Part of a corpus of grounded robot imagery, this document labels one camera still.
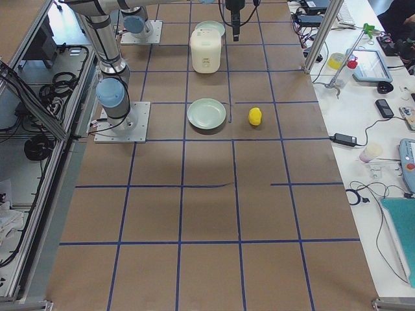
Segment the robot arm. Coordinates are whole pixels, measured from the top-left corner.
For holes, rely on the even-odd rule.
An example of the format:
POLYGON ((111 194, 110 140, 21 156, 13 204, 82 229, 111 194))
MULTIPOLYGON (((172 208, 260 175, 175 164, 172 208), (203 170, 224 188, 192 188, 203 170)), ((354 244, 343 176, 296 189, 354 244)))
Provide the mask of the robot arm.
POLYGON ((134 37, 144 39, 152 34, 153 28, 148 19, 145 6, 123 9, 121 10, 121 15, 123 17, 124 28, 134 37))
POLYGON ((147 21, 147 9, 149 5, 167 4, 167 1, 64 1, 73 12, 85 19, 93 49, 97 53, 99 67, 103 81, 99 87, 108 93, 108 96, 100 100, 108 122, 109 129, 121 130, 122 127, 134 126, 133 113, 129 100, 127 83, 130 78, 128 64, 121 56, 116 42, 116 35, 112 29, 110 14, 114 10, 120 10, 128 20, 128 31, 133 33, 145 33, 150 25, 147 21))

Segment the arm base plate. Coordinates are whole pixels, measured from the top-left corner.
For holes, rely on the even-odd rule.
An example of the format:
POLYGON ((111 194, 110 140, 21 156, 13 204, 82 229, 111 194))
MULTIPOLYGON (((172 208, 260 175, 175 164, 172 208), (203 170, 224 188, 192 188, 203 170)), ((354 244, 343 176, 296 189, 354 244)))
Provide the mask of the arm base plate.
POLYGON ((130 21, 126 22, 125 31, 121 37, 123 45, 151 45, 159 44, 162 31, 162 20, 130 21))
POLYGON ((101 109, 95 143, 145 143, 147 138, 150 102, 131 102, 130 112, 126 119, 118 121, 109 119, 105 110, 101 109))

